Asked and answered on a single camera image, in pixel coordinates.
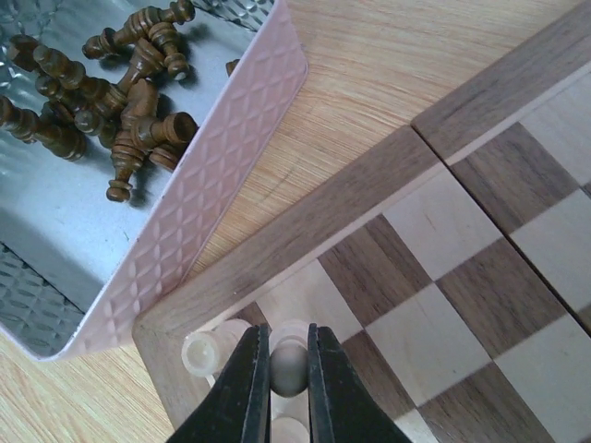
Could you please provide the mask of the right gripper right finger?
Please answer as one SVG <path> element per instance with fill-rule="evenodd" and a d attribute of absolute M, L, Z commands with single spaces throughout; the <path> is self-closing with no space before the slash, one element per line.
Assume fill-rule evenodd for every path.
<path fill-rule="evenodd" d="M 308 417 L 312 442 L 405 442 L 373 400 L 331 328 L 308 327 Z"/>

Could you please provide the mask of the white chess rook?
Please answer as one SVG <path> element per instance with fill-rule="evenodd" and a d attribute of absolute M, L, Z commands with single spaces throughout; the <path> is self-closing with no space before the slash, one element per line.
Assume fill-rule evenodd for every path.
<path fill-rule="evenodd" d="M 195 377 L 205 378 L 212 386 L 245 331 L 251 324 L 243 319 L 225 320 L 211 330 L 197 330 L 185 337 L 181 358 L 185 369 Z"/>

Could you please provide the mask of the dark brown chess pieces pile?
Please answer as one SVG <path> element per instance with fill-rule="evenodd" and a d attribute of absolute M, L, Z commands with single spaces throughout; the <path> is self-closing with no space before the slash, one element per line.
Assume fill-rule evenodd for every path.
<path fill-rule="evenodd" d="M 116 83 L 88 75 L 79 61 L 30 35 L 11 36 L 6 58 L 35 75 L 35 89 L 46 101 L 36 113 L 3 96 L 2 129 L 20 142 L 38 142 L 69 162 L 82 158 L 87 138 L 96 137 L 110 151 L 115 169 L 106 196 L 128 201 L 130 179 L 144 162 L 172 172 L 199 130 L 185 112 L 158 118 L 159 93 L 152 80 L 162 72 L 175 81 L 187 77 L 191 66 L 177 26 L 193 20 L 200 8 L 195 1 L 173 1 L 167 8 L 144 6 L 120 29 L 105 28 L 89 37 L 82 52 L 90 60 L 130 54 L 127 71 Z"/>

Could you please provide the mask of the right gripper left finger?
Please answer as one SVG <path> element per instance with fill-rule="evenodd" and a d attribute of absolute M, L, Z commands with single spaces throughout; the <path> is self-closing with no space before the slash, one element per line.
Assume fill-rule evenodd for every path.
<path fill-rule="evenodd" d="M 248 328 L 210 393 L 173 433 L 174 442 L 271 440 L 270 327 Z"/>

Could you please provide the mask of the white chess pawn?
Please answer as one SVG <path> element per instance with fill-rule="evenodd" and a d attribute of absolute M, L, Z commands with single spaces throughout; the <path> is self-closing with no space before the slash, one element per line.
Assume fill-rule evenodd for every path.
<path fill-rule="evenodd" d="M 271 442 L 309 442 L 308 323 L 274 328 L 271 349 Z"/>

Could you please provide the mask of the wooden chess board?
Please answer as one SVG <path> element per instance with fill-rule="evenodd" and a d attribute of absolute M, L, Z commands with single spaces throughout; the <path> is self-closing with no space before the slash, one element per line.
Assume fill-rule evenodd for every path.
<path fill-rule="evenodd" d="M 590 5 L 583 1 L 144 314 L 173 426 L 189 335 L 331 328 L 415 442 L 590 438 Z"/>

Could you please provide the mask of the pink tin tray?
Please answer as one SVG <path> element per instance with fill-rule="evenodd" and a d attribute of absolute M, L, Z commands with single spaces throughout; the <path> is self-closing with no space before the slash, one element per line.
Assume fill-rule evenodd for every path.
<path fill-rule="evenodd" d="M 144 6 L 171 2 L 3 2 L 1 98 L 36 113 L 46 101 L 35 75 L 6 58 L 11 36 L 30 35 L 116 83 L 130 54 L 90 60 L 83 44 Z M 199 130 L 172 172 L 144 162 L 128 201 L 107 198 L 115 169 L 96 137 L 69 162 L 1 127 L 1 330 L 32 359 L 129 339 L 136 316 L 192 267 L 305 81 L 284 1 L 195 2 L 195 18 L 177 26 L 189 74 L 152 81 L 158 118 L 185 112 Z"/>

